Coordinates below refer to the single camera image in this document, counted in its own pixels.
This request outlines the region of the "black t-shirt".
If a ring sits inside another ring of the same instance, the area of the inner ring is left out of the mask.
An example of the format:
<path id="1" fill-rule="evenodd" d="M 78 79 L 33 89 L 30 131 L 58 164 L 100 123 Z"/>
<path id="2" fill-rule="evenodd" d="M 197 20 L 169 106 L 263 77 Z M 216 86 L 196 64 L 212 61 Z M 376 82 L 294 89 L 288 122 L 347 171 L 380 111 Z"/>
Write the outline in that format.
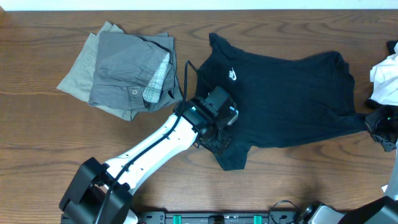
<path id="1" fill-rule="evenodd" d="M 229 146 L 215 153 L 223 170 L 243 169 L 253 146 L 292 147 L 365 130 L 354 108 L 354 78 L 339 52 L 286 60 L 246 52 L 215 33 L 209 41 L 196 94 L 220 86 L 239 111 Z"/>

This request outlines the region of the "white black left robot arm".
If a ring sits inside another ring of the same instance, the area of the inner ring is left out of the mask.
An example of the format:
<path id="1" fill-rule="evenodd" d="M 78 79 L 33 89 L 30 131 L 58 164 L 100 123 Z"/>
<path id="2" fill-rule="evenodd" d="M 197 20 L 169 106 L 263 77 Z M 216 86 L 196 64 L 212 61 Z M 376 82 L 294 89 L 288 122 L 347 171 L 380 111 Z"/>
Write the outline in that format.
<path id="1" fill-rule="evenodd" d="M 238 118 L 231 95 L 218 86 L 206 97 L 179 103 L 167 121 L 125 153 L 99 163 L 82 163 L 62 197 L 62 223 L 138 223 L 131 208 L 138 188 L 173 156 L 194 144 L 212 152 L 227 148 L 225 130 Z"/>

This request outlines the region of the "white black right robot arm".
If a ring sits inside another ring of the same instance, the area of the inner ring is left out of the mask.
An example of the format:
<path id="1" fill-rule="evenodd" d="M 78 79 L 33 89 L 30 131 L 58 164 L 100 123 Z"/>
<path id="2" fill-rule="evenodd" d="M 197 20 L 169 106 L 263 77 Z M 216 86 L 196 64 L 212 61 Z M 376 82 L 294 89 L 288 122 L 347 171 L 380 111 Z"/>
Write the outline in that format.
<path id="1" fill-rule="evenodd" d="M 365 118 L 365 125 L 374 141 L 386 152 L 397 151 L 397 106 L 384 105 Z M 308 224 L 397 224 L 397 163 L 394 163 L 388 184 L 382 187 L 383 197 L 347 213 L 316 202 L 295 217 L 294 223 Z"/>

